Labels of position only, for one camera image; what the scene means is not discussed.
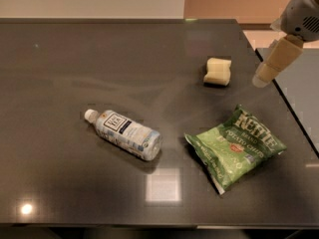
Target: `green bag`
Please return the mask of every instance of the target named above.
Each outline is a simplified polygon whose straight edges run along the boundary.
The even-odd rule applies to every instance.
[[[199,135],[185,135],[219,194],[269,157],[287,147],[258,118],[238,105],[225,123]]]

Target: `green snack packet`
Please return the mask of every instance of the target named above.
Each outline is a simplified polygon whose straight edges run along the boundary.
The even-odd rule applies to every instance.
[[[287,147],[258,118],[238,105],[225,123],[199,135],[185,135],[219,194],[269,157]]]

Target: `cylindrical container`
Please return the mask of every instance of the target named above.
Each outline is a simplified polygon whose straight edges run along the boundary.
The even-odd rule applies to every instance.
[[[114,111],[99,114],[87,110],[85,120],[95,127],[98,136],[145,161],[153,160],[160,152],[161,135],[158,131]]]

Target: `gray surface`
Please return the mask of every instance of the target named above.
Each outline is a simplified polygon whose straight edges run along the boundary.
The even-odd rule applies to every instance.
[[[263,57],[269,49],[258,48],[257,51]],[[319,49],[304,49],[303,54],[276,78],[316,151],[319,151],[318,65]]]
[[[319,225],[317,157],[276,88],[251,85],[259,60],[235,21],[1,24],[0,40],[0,223]],[[231,59],[227,88],[203,85],[209,57]],[[237,104],[288,150],[219,196],[183,133],[218,125]],[[88,108],[159,130],[159,157],[98,138]]]

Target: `white wall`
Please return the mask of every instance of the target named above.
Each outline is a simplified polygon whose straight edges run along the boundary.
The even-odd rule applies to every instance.
[[[0,0],[0,18],[183,18],[184,0]]]

